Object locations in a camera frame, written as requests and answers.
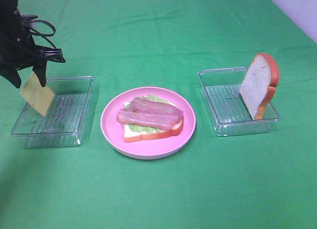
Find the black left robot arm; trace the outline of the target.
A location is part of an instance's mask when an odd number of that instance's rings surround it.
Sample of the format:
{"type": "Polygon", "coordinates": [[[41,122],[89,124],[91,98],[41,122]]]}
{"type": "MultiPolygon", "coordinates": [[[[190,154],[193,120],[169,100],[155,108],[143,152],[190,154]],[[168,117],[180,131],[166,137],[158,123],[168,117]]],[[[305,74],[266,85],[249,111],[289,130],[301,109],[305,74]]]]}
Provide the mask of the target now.
{"type": "Polygon", "coordinates": [[[36,15],[21,14],[18,0],[0,0],[0,75],[20,88],[18,71],[32,67],[45,87],[47,62],[66,62],[62,50],[49,40],[55,32],[51,23],[36,15]]]}

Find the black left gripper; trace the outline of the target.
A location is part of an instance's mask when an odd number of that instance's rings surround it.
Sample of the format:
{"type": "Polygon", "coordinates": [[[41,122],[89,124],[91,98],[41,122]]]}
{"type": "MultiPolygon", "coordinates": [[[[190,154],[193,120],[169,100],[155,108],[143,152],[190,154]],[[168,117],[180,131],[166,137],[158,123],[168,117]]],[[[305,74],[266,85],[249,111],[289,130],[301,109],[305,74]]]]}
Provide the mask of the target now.
{"type": "Polygon", "coordinates": [[[44,34],[37,30],[27,33],[25,43],[22,38],[16,40],[8,38],[6,35],[0,35],[0,75],[8,80],[15,88],[20,88],[21,78],[19,70],[32,67],[39,83],[42,87],[46,86],[47,62],[65,63],[62,50],[57,48],[48,37],[54,33],[44,34]],[[40,36],[51,44],[51,47],[36,45],[33,36],[40,36]]]}

